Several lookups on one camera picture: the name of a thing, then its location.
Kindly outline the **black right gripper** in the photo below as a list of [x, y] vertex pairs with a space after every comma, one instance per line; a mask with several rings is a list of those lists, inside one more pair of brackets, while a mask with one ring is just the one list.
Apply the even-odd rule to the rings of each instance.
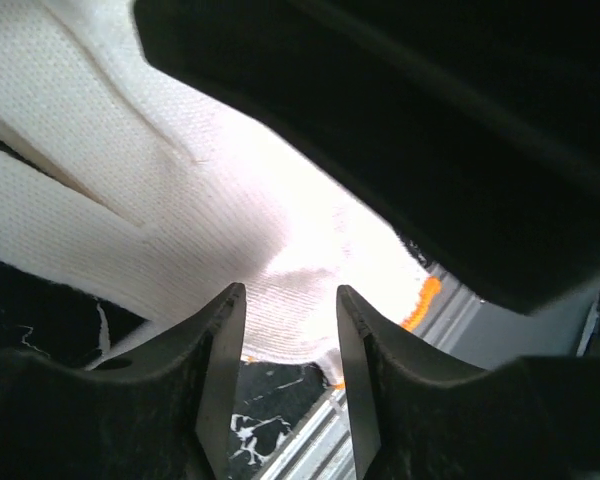
[[147, 61], [267, 125], [487, 300], [600, 274], [600, 1], [138, 1]]

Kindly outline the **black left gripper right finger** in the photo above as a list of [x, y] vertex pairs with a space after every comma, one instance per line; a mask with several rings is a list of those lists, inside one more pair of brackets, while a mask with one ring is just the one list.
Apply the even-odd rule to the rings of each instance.
[[[342, 322], [378, 316], [353, 288], [337, 291]], [[409, 374], [398, 433], [362, 479], [600, 479], [600, 357], [522, 357], [493, 370]]]

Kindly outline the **yellow palm glove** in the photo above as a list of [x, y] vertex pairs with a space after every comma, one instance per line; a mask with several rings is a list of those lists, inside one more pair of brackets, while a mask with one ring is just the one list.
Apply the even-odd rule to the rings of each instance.
[[336, 291], [414, 329], [439, 282], [257, 121], [150, 67], [127, 1], [0, 1], [0, 261], [167, 329], [247, 289], [243, 355], [343, 380]]

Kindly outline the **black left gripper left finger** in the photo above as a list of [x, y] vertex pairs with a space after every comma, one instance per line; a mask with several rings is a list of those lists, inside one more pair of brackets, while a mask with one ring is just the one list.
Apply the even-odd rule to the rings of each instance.
[[229, 285], [92, 370], [0, 351], [0, 479], [222, 479], [245, 330]]

